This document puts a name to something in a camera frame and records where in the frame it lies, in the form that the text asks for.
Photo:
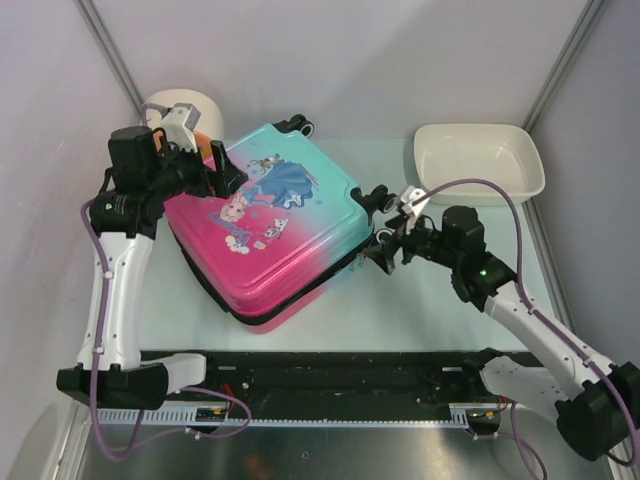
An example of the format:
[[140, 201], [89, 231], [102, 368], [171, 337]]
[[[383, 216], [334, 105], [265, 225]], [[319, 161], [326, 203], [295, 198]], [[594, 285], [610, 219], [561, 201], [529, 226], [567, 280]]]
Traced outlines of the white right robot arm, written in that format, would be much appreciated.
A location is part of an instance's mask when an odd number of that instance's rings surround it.
[[423, 219], [414, 227], [403, 215], [389, 220], [366, 250], [385, 273], [421, 258], [451, 271], [451, 285], [470, 303], [511, 332], [541, 363], [524, 367], [492, 349], [481, 351], [461, 376], [473, 401], [505, 396], [554, 423], [579, 456], [594, 461], [624, 440], [632, 443], [631, 463], [639, 459], [639, 370], [615, 364], [548, 317], [528, 295], [516, 271], [489, 252], [475, 209], [445, 210], [440, 228]]

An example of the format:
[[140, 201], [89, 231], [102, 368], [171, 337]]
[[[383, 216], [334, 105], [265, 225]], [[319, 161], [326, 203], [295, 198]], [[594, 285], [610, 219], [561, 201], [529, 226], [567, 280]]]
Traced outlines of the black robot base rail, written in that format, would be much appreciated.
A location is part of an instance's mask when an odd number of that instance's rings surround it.
[[399, 394], [438, 403], [496, 398], [477, 373], [465, 371], [474, 351], [205, 351], [203, 355], [213, 376], [207, 385], [227, 384], [236, 397], [252, 403]]

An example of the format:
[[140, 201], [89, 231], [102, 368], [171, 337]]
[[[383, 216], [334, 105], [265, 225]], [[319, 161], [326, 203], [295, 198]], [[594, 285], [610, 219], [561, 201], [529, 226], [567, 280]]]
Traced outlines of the pink and teal kids suitcase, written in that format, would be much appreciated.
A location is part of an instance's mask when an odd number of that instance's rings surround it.
[[195, 277], [245, 328], [266, 333], [304, 308], [375, 240], [373, 215], [394, 196], [364, 194], [296, 114], [266, 124], [226, 152], [248, 180], [228, 199], [182, 194], [168, 225]]

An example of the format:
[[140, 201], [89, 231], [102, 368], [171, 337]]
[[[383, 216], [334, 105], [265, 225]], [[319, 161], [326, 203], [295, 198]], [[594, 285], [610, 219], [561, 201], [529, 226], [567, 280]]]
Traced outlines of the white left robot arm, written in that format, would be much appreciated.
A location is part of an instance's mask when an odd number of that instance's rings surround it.
[[142, 361], [138, 326], [144, 274], [166, 202], [182, 194], [228, 199], [248, 179], [222, 141], [210, 141], [209, 148], [206, 156], [193, 134], [166, 127], [111, 133], [111, 165], [81, 209], [94, 251], [87, 330], [75, 366], [56, 378], [60, 392], [93, 410], [157, 410], [186, 387], [202, 400], [220, 390], [221, 376], [202, 354]]

